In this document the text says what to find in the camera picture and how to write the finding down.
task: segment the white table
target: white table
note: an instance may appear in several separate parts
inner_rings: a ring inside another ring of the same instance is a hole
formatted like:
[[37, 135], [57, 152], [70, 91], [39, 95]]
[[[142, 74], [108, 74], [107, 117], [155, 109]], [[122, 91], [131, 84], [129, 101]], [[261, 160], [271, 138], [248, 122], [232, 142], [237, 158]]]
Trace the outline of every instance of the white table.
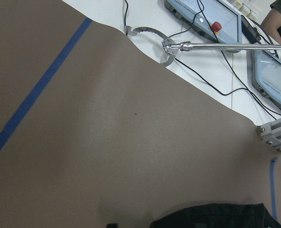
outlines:
[[[126, 5], [124, 0], [63, 0], [88, 18], [123, 32], [123, 16]], [[187, 29], [189, 26], [176, 19], [165, 7], [163, 0], [129, 0], [129, 10], [127, 14], [127, 25], [133, 28], [151, 27], [170, 36], [171, 34]], [[161, 46], [161, 38], [156, 34], [143, 32], [135, 37], [129, 36], [143, 53], [157, 62], [164, 61], [167, 54]], [[207, 39], [199, 36], [193, 30], [173, 37], [179, 43], [191, 41], [193, 43], [207, 43]], [[262, 97], [252, 86], [251, 80], [247, 77], [246, 51], [232, 54], [226, 53], [228, 61], [232, 64], [237, 75], [253, 91], [259, 99], [270, 109], [281, 113], [281, 111], [268, 99]], [[229, 93], [236, 88], [242, 87], [235, 78], [229, 66], [225, 62], [219, 51], [192, 51], [179, 53], [178, 59], [196, 70], [207, 81], [213, 84], [223, 93]], [[202, 90], [212, 98], [222, 103], [226, 107], [236, 111], [253, 121], [255, 125], [273, 121], [272, 119], [249, 95], [247, 91], [240, 90], [229, 96], [222, 96], [206, 83], [204, 83], [195, 73], [191, 72], [177, 62], [173, 62], [167, 67], [173, 73], [188, 81], [198, 89]]]

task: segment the metal bracket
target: metal bracket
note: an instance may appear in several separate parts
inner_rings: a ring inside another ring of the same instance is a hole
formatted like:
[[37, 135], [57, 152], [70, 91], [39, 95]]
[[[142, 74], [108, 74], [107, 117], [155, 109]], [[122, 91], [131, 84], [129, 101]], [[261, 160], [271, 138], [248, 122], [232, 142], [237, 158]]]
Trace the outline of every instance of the metal bracket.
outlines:
[[261, 140], [281, 152], [281, 119], [260, 126]]
[[164, 47], [164, 50], [166, 53], [170, 54], [170, 55], [177, 55], [178, 54], [178, 51], [179, 49], [172, 49], [171, 48], [171, 45], [174, 45], [175, 42], [173, 41], [173, 39], [171, 38], [166, 38], [164, 39], [162, 42], [162, 45]]

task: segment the blue tape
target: blue tape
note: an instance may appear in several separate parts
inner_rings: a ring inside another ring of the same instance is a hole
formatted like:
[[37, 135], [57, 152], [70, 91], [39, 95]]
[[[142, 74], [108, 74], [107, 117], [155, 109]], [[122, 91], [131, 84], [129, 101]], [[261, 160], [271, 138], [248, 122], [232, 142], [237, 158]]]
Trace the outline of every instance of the blue tape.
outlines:
[[58, 56], [53, 61], [51, 66], [47, 69], [47, 71], [44, 73], [41, 79], [37, 82], [37, 84], [31, 90], [31, 92], [26, 97], [26, 99], [21, 103], [21, 105], [18, 107], [14, 115], [6, 123], [2, 132], [0, 133], [0, 150], [3, 148], [3, 146], [7, 143], [9, 138], [15, 132], [16, 128], [18, 127], [22, 119], [26, 116], [28, 111], [36, 102], [37, 98], [40, 96], [42, 91], [45, 89], [45, 87], [48, 85], [50, 80], [53, 78], [57, 70], [61, 67], [61, 65], [63, 64], [67, 56], [70, 54], [70, 52], [72, 51], [72, 49], [74, 48], [75, 44], [78, 42], [80, 37], [87, 30], [91, 22], [92, 20], [89, 18], [86, 18], [82, 22], [78, 30], [74, 33], [74, 35], [65, 45], [65, 47], [61, 50], [61, 52], [58, 54]]
[[274, 191], [274, 165], [278, 158], [272, 159], [270, 162], [270, 190], [272, 195], [272, 217], [277, 220], [277, 208], [275, 203], [275, 191]]

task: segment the black fabric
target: black fabric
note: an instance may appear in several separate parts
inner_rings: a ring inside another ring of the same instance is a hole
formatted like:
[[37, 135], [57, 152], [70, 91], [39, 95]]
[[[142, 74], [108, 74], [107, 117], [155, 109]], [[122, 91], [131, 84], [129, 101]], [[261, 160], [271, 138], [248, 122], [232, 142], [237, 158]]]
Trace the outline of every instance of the black fabric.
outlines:
[[179, 210], [151, 228], [281, 228], [263, 204], [207, 204]]

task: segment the black cable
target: black cable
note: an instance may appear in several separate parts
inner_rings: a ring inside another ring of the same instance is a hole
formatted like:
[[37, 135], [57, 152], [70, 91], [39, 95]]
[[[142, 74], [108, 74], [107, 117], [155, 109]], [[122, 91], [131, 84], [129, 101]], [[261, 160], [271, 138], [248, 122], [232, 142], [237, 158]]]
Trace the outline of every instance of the black cable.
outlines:
[[210, 82], [208, 82], [206, 79], [204, 79], [196, 70], [192, 69], [191, 67], [187, 66], [185, 63], [183, 63], [182, 61], [178, 60], [177, 58], [175, 58], [176, 61], [178, 61], [180, 64], [184, 65], [185, 67], [187, 67], [189, 70], [193, 71], [194, 73], [197, 74], [197, 76], [199, 76], [204, 82], [206, 82], [210, 87], [212, 87], [214, 90], [216, 90], [220, 95], [222, 96], [228, 96], [232, 93], [234, 93], [235, 91], [238, 90], [247, 90], [246, 88], [238, 88], [235, 89], [227, 94], [222, 93], [220, 90], [218, 90], [214, 85], [212, 85]]
[[[269, 110], [269, 111], [271, 111], [271, 112], [273, 112], [273, 113], [278, 114], [278, 115], [281, 116], [281, 114], [279, 114], [279, 113], [277, 113], [277, 112], [275, 112], [275, 111], [269, 109], [268, 107], [266, 107], [266, 106], [260, 101], [260, 99], [259, 99], [252, 91], [250, 91], [248, 88], [238, 88], [238, 89], [235, 89], [235, 90], [233, 90], [233, 91], [231, 91], [231, 92], [229, 92], [229, 93], [227, 93], [227, 94], [224, 94], [224, 93], [222, 93], [220, 90], [218, 90], [215, 86], [213, 86], [211, 83], [209, 83], [206, 79], [204, 79], [197, 71], [195, 71], [195, 70], [192, 69], [191, 67], [187, 66], [185, 63], [181, 62], [181, 61], [178, 60], [177, 58], [175, 58], [175, 60], [178, 61], [178, 62], [179, 62], [180, 64], [182, 64], [183, 66], [187, 67], [189, 70], [191, 70], [191, 71], [193, 71], [194, 73], [196, 73], [204, 82], [206, 82], [210, 87], [212, 87], [214, 90], [216, 90], [220, 95], [222, 95], [222, 96], [228, 96], [228, 95], [230, 95], [230, 94], [232, 94], [232, 93], [234, 93], [234, 92], [236, 92], [236, 91], [238, 91], [238, 90], [246, 90], [246, 91], [248, 91], [248, 92], [253, 96], [253, 99], [259, 104], [259, 106], [261, 106], [262, 108], [265, 107], [267, 110]], [[275, 118], [270, 112], [268, 112], [266, 109], [264, 109], [265, 112], [267, 112], [273, 119], [276, 120], [276, 118]]]
[[129, 8], [129, 4], [128, 4], [127, 0], [125, 0], [125, 3], [127, 4], [127, 8], [126, 8], [125, 16], [123, 18], [123, 25], [124, 26], [127, 25], [126, 21], [127, 21], [127, 13], [128, 13], [128, 8]]
[[[264, 37], [264, 36], [262, 36], [261, 34], [259, 35], [260, 37], [262, 37], [264, 40], [265, 40], [265, 42], [266, 43], [268, 43], [268, 44], [274, 44], [273, 43], [273, 41], [272, 41], [272, 39], [270, 38], [270, 36], [268, 35], [268, 33], [265, 31], [265, 29], [263, 29], [263, 27], [258, 23], [258, 22], [256, 22], [255, 20], [252, 20], [252, 19], [250, 19], [256, 26], [258, 26], [262, 31], [263, 31], [263, 33], [265, 34], [265, 36], [267, 37], [267, 39], [269, 40], [269, 42], [266, 40], [266, 38]], [[277, 50], [274, 50], [274, 55], [277, 57], [277, 58], [279, 58], [279, 55], [278, 55], [278, 52], [277, 52]]]
[[[217, 36], [216, 36], [216, 34], [215, 34], [215, 32], [213, 31], [212, 27], [211, 27], [210, 24], [209, 24], [208, 19], [206, 18], [204, 12], [202, 12], [202, 14], [203, 14], [203, 17], [205, 18], [207, 24], [209, 25], [211, 31], [213, 32], [213, 34], [214, 34], [214, 36], [215, 36], [217, 42], [219, 42], [219, 41], [218, 41], [218, 38], [217, 38]], [[230, 65], [230, 63], [228, 62], [228, 60], [227, 60], [227, 58], [226, 58], [224, 52], [221, 51], [221, 53], [222, 53], [222, 55], [223, 55], [223, 57], [224, 57], [226, 63], [229, 65], [230, 69], [232, 70], [233, 74], [235, 75], [235, 77], [242, 83], [243, 86], [245, 86], [246, 90], [251, 94], [251, 96], [253, 97], [253, 99], [261, 106], [261, 108], [264, 109], [264, 110], [265, 110], [272, 118], [274, 118], [275, 120], [276, 120], [276, 118], [275, 118], [273, 115], [271, 115], [267, 110], [269, 110], [269, 111], [271, 111], [271, 112], [273, 112], [273, 113], [275, 113], [275, 114], [281, 116], [280, 113], [277, 113], [277, 112], [275, 112], [275, 111], [269, 109], [268, 107], [266, 107], [266, 106], [260, 101], [260, 99], [259, 99], [252, 91], [250, 91], [250, 89], [245, 85], [245, 83], [239, 78], [239, 76], [238, 76], [238, 75], [236, 74], [236, 72], [233, 70], [233, 68], [232, 68], [232, 66]]]
[[200, 9], [200, 12], [197, 12], [197, 13], [194, 15], [193, 20], [192, 20], [192, 23], [191, 23], [191, 25], [190, 25], [190, 27], [189, 27], [188, 29], [186, 29], [185, 31], [182, 31], [182, 32], [178, 32], [178, 33], [172, 34], [171, 36], [169, 36], [169, 38], [170, 38], [170, 37], [173, 37], [173, 36], [176, 36], [176, 35], [179, 35], [179, 34], [182, 34], [182, 33], [184, 33], [184, 32], [188, 32], [188, 31], [192, 28], [192, 26], [193, 26], [193, 24], [194, 24], [194, 21], [195, 21], [195, 19], [196, 19], [196, 16], [204, 11], [205, 7], [204, 7], [203, 4], [202, 4], [202, 6], [203, 6], [203, 9], [199, 8], [199, 9]]
[[271, 43], [265, 38], [265, 36], [262, 36], [261, 34], [259, 34], [259, 36], [262, 37], [263, 40], [264, 40], [267, 44], [271, 44]]

